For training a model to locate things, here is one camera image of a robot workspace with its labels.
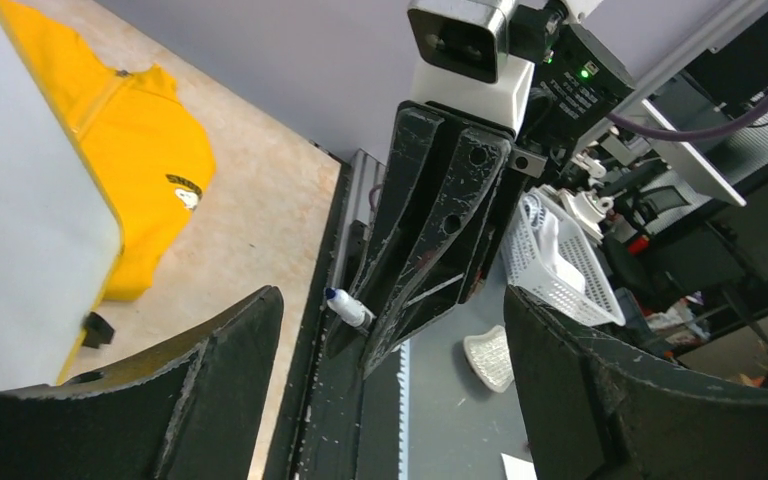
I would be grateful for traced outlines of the white marker pen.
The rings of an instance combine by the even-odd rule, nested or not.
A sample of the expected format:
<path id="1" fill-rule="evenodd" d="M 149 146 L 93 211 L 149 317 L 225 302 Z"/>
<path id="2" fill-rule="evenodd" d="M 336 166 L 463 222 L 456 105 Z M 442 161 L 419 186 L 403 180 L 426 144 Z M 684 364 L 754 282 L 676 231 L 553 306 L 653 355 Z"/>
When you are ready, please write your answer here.
<path id="1" fill-rule="evenodd" d="M 328 287 L 324 290 L 327 307 L 344 323 L 358 331 L 367 332 L 375 316 L 359 300 L 343 289 Z"/>

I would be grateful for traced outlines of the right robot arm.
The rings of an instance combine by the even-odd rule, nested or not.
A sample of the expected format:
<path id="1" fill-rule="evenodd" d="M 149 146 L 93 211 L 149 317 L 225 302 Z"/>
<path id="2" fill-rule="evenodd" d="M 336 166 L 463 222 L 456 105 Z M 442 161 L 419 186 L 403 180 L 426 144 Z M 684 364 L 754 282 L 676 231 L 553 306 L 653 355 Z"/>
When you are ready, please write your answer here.
<path id="1" fill-rule="evenodd" d="M 636 88 L 585 28 L 592 1 L 414 1 L 420 60 L 396 111 L 385 177 L 324 353 L 368 375 L 465 303 L 489 273 L 522 192 Z"/>

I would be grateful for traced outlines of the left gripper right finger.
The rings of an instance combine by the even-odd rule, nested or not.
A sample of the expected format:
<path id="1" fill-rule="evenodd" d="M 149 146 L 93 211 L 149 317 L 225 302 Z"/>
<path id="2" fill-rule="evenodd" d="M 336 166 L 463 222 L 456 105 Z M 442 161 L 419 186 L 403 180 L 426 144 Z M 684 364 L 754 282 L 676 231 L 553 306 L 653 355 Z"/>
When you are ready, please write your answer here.
<path id="1" fill-rule="evenodd" d="M 768 479 L 768 390 L 656 358 L 515 286 L 504 322 L 540 479 Z"/>

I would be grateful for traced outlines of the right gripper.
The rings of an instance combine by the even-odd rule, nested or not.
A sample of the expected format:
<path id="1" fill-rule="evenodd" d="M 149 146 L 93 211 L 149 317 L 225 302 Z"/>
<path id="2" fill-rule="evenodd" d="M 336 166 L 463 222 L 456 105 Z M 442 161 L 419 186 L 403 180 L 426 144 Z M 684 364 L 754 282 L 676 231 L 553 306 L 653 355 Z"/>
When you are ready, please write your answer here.
<path id="1" fill-rule="evenodd" d="M 349 288 L 376 316 L 360 365 L 369 375 L 425 325 L 465 302 L 528 175 L 511 128 L 440 103 L 397 109 L 385 178 Z"/>

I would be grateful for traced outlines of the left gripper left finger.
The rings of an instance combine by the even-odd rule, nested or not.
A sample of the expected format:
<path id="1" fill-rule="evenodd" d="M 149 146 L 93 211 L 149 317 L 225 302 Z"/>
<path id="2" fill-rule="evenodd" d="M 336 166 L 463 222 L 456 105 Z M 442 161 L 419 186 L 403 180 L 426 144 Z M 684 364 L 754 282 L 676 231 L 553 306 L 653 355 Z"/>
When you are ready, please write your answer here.
<path id="1" fill-rule="evenodd" d="M 284 302 L 265 286 L 60 386 L 0 392 L 0 479 L 243 479 Z"/>

